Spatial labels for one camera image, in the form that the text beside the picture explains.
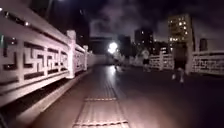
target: night sky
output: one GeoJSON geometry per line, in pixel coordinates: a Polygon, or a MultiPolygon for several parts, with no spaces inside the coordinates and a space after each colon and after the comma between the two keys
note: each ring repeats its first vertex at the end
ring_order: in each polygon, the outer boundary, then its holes
{"type": "Polygon", "coordinates": [[[149,26],[159,40],[167,41],[167,17],[189,13],[196,38],[220,40],[224,32],[223,0],[64,0],[73,9],[85,10],[91,36],[133,37],[134,30],[149,26]]]}

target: road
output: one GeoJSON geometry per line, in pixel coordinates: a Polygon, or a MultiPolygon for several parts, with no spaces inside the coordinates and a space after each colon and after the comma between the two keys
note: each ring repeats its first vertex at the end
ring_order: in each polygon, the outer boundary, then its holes
{"type": "Polygon", "coordinates": [[[31,128],[223,128],[223,77],[97,67],[31,128]]]}

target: guardrail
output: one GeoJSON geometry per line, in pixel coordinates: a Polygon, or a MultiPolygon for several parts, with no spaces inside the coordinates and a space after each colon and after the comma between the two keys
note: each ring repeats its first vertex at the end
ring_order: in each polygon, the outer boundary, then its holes
{"type": "MultiPolygon", "coordinates": [[[[205,73],[213,75],[224,75],[224,51],[207,51],[192,53],[192,62],[189,72],[205,73]]],[[[135,66],[142,66],[142,58],[132,59],[135,66]]],[[[173,69],[174,62],[172,54],[153,55],[150,57],[150,67],[163,69],[173,69]]]]}
{"type": "Polygon", "coordinates": [[[75,31],[63,35],[11,2],[0,1],[0,107],[95,63],[88,47],[76,44],[75,31]]]}

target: bridge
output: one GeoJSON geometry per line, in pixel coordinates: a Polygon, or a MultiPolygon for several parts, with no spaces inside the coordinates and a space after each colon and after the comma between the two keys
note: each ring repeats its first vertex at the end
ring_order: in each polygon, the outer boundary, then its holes
{"type": "Polygon", "coordinates": [[[115,68],[29,8],[0,1],[0,128],[223,128],[224,51],[191,52],[186,82],[170,54],[115,68]]]}

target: pedestrian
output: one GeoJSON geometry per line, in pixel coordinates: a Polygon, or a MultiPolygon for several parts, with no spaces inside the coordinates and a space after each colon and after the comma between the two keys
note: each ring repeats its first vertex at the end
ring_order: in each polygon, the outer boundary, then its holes
{"type": "Polygon", "coordinates": [[[147,48],[144,48],[142,51],[142,57],[143,57],[143,71],[149,72],[149,51],[147,48]]]}
{"type": "Polygon", "coordinates": [[[114,66],[115,66],[115,69],[117,69],[117,67],[119,66],[120,58],[121,58],[121,54],[120,54],[119,50],[117,49],[115,51],[115,53],[114,53],[114,66]]]}
{"type": "Polygon", "coordinates": [[[184,74],[187,63],[187,46],[184,42],[177,42],[173,48],[174,73],[172,79],[175,80],[178,72],[180,73],[180,83],[184,83],[184,74]]]}

